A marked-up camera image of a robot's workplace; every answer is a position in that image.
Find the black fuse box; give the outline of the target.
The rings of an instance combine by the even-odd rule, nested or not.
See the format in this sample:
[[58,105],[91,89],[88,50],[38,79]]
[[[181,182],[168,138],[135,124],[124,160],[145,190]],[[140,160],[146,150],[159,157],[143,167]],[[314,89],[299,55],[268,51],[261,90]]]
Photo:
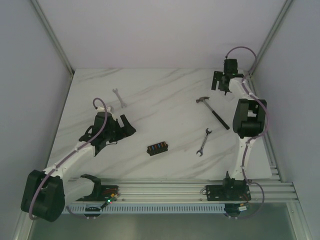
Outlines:
[[165,141],[162,141],[162,142],[148,146],[146,152],[150,156],[154,156],[154,155],[158,155],[168,151],[168,147],[169,145]]

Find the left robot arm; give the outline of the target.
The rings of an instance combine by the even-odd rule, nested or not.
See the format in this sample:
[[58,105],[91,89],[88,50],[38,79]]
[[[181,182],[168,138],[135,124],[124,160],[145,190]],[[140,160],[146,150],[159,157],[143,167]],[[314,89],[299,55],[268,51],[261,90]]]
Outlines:
[[31,217],[54,222],[75,201],[105,200],[101,179],[90,173],[79,174],[78,170],[106,146],[117,144],[135,132],[124,114],[113,118],[110,113],[98,112],[93,125],[70,153],[42,171],[29,173],[20,209]]

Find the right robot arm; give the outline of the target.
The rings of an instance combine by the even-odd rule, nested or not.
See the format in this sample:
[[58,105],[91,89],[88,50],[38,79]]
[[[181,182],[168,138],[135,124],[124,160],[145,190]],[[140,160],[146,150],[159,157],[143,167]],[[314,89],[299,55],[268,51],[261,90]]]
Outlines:
[[232,130],[236,134],[236,153],[224,179],[227,184],[221,187],[223,197],[232,200],[240,191],[237,184],[249,183],[246,168],[256,139],[266,132],[267,102],[251,91],[245,75],[239,73],[238,61],[234,58],[226,58],[223,71],[213,73],[211,90],[232,93],[238,98],[232,121]]

